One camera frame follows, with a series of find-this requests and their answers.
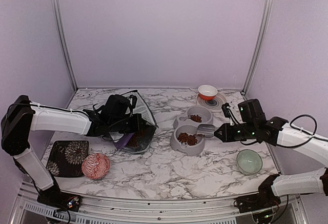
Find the silver metal scoop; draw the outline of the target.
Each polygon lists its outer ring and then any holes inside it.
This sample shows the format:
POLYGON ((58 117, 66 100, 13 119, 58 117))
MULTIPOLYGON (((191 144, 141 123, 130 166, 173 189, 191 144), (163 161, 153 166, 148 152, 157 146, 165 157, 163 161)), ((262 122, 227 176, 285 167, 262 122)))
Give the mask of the silver metal scoop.
POLYGON ((216 127, 211 124, 200 124, 196 130, 196 136, 204 137, 204 138, 212 138, 214 137, 214 132, 216 131, 216 127))

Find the purple puppy food bag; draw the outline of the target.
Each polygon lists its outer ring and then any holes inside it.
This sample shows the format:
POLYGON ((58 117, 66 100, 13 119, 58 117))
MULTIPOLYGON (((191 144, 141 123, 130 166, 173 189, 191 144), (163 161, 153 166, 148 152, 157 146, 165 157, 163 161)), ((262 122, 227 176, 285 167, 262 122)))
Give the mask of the purple puppy food bag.
POLYGON ((111 94, 102 104, 94 104, 91 112, 99 122, 101 138, 116 149, 141 154, 150 146, 157 122, 137 90, 111 94))

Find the grey double pet bowl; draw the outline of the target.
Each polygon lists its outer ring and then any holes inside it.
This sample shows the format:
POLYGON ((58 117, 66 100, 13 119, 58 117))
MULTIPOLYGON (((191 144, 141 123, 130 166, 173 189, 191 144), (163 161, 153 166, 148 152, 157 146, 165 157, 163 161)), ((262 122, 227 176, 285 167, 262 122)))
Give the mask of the grey double pet bowl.
POLYGON ((195 156, 200 154, 205 146, 205 138, 196 136, 198 139, 198 144, 194 146, 188 146, 181 144, 177 137, 180 133, 188 133, 196 135, 197 127, 200 124, 213 124, 213 114, 210 110, 202 106, 192 106, 187 108, 187 110, 181 114, 177 115, 173 128, 174 132, 170 139, 170 146, 174 151, 179 151, 185 153, 187 156, 195 156), (190 119, 190 115, 199 115, 202 117, 202 122, 197 123, 190 119))

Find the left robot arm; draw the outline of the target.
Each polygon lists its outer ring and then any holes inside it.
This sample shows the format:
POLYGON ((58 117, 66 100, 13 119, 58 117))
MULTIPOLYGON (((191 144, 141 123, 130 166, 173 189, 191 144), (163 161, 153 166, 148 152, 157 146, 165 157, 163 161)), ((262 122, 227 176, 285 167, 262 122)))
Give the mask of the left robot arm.
POLYGON ((73 110, 50 107, 32 102, 21 95, 12 103, 1 121, 1 147, 22 166, 46 200, 61 206, 65 195, 49 170, 41 163, 29 144, 31 131, 69 132, 87 137, 135 133, 146 122, 133 110, 137 97, 110 95, 107 102, 91 110, 73 110))

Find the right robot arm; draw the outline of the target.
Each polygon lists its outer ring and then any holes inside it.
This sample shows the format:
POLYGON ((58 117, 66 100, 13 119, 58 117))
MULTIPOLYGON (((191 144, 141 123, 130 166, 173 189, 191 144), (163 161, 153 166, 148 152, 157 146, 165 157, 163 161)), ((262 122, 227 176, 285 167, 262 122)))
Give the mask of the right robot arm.
POLYGON ((238 104, 242 122, 225 123, 214 136, 222 142, 255 140, 275 147, 292 149, 311 157, 323 165, 323 168, 312 172, 294 175, 269 176, 259 193, 254 196, 254 203, 264 208, 274 197, 290 194, 327 194, 327 138, 309 132, 281 118, 267 119, 260 101, 249 99, 238 104))

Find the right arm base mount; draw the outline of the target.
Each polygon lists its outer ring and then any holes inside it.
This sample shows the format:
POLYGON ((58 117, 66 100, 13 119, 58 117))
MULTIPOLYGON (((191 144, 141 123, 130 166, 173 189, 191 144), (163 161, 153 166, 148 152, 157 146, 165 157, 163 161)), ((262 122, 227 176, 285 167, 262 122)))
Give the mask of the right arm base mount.
POLYGON ((280 205, 280 197, 275 196, 272 190, 273 181, 278 176, 279 174, 268 176, 259 185, 258 193, 237 197, 234 207, 238 208, 240 213, 246 213, 280 205))

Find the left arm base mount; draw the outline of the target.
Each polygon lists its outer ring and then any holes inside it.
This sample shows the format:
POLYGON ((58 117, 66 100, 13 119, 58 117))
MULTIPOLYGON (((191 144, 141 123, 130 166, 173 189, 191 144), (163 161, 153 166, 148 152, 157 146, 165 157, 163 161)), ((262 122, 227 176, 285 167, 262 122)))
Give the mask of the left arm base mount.
POLYGON ((39 189, 37 201, 48 206, 59 208, 63 211, 69 210, 78 212, 82 197, 80 195, 61 191, 58 183, 54 180, 54 185, 46 190, 39 189))

